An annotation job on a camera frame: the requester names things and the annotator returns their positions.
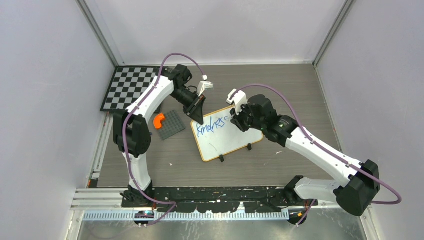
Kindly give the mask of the yellow framed whiteboard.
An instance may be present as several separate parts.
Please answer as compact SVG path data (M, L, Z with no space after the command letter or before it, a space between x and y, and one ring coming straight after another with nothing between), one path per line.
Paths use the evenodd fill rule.
M204 115L203 125L191 121L190 127L203 162L246 148L264 138L259 130L242 132L232 124L230 110L233 108L231 105Z

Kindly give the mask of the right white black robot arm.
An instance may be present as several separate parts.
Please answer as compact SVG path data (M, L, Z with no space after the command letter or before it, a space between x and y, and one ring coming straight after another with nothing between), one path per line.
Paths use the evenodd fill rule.
M242 132L258 130L271 142L294 151L328 173L331 180L295 176L285 187L285 198L291 205L303 200L337 203L347 213L360 217L380 191L378 165L360 162L314 137L288 116L278 114L270 99L263 94L250 98L242 91L228 95L231 123Z

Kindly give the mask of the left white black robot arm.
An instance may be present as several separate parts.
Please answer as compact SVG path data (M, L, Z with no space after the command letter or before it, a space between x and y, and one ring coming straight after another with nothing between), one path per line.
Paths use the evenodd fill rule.
M129 184L124 197L141 207L154 201L153 182L148 172L147 151L152 137L148 121L163 101L171 96L183 106L183 112L192 120L203 124L204 92L214 84L202 74L195 91L186 85L193 75L185 66L175 68L161 66L153 83L130 106L113 115L113 141L126 161Z

